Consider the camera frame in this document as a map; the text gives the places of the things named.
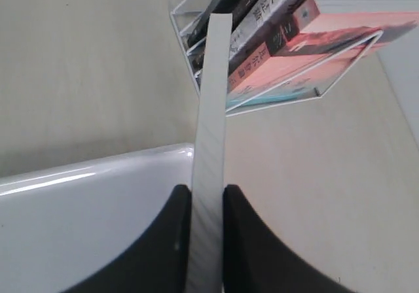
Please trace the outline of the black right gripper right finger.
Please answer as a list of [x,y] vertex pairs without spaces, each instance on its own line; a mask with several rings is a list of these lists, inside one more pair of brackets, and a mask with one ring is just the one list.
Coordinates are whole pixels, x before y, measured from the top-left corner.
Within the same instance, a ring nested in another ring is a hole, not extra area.
[[305,262],[259,217],[239,186],[223,192],[225,292],[350,292]]

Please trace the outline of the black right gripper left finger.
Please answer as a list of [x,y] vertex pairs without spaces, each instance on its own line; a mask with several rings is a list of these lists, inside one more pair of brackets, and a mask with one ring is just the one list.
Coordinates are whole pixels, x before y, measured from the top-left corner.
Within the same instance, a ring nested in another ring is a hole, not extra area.
[[176,185],[162,210],[122,254],[67,292],[184,292],[192,194]]

